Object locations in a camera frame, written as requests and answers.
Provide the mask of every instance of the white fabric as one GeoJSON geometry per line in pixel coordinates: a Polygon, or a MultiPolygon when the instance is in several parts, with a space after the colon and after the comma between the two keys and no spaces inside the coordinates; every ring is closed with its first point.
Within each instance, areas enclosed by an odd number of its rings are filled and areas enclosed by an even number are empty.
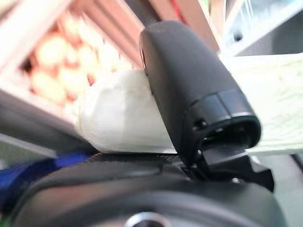
{"type": "Polygon", "coordinates": [[[175,152],[143,70],[100,76],[80,100],[76,128],[103,152],[175,152]]]}

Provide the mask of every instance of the camera body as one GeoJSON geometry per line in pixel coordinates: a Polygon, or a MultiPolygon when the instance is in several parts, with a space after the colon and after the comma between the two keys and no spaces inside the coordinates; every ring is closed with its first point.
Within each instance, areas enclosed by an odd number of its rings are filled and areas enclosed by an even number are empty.
{"type": "Polygon", "coordinates": [[[188,27],[141,34],[146,75],[178,155],[98,154],[23,194],[16,227],[286,227],[271,171],[246,148],[258,118],[220,60],[188,27]]]}
{"type": "Polygon", "coordinates": [[[12,220],[16,227],[286,226],[266,188],[200,181],[178,156],[156,154],[97,154],[54,172],[23,195],[12,220]]]}

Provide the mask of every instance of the egg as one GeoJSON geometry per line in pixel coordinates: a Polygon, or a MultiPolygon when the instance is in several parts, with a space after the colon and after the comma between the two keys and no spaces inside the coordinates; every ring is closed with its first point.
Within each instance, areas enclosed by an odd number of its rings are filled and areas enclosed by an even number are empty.
{"type": "Polygon", "coordinates": [[[68,66],[71,66],[71,67],[79,66],[78,54],[72,45],[68,45],[68,47],[67,47],[65,61],[68,66]]]}
{"type": "Polygon", "coordinates": [[[34,57],[39,67],[52,70],[63,64],[68,43],[58,32],[46,35],[34,50],[34,57]]]}
{"type": "Polygon", "coordinates": [[[87,74],[77,68],[60,67],[58,71],[58,80],[63,85],[68,97],[72,100],[76,99],[89,88],[87,74]]]}
{"type": "Polygon", "coordinates": [[[42,69],[34,69],[30,79],[32,90],[37,95],[57,105],[63,106],[65,104],[67,95],[64,87],[51,73],[42,69]]]}
{"type": "Polygon", "coordinates": [[[60,17],[58,27],[59,31],[64,34],[66,39],[72,44],[81,42],[78,21],[71,13],[66,12],[60,17]]]}
{"type": "Polygon", "coordinates": [[[87,44],[81,45],[77,49],[79,64],[83,72],[88,72],[92,67],[98,64],[98,59],[95,51],[87,44]]]}

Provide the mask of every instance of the black plastic casing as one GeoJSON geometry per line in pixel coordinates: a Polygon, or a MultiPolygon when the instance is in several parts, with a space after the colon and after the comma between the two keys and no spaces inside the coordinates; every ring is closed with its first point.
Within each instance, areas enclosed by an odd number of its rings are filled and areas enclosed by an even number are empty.
{"type": "Polygon", "coordinates": [[[186,165],[206,144],[255,146],[258,118],[218,57],[187,26],[163,21],[141,33],[152,93],[171,141],[186,165]]]}

